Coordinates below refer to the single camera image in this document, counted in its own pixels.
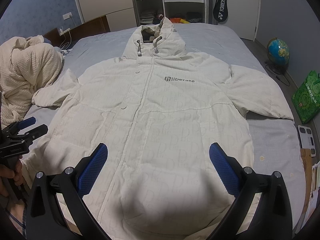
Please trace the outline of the person's left hand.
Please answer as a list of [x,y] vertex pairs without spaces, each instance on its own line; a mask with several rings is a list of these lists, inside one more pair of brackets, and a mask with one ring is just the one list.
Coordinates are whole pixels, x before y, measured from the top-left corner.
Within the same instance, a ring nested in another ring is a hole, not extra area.
[[0,165],[0,176],[1,176],[1,195],[7,197],[9,195],[6,186],[4,185],[2,179],[13,179],[16,186],[20,186],[25,182],[23,175],[22,175],[22,163],[21,159],[23,158],[22,155],[18,156],[18,159],[15,164],[15,168],[13,170],[7,168],[4,165]]

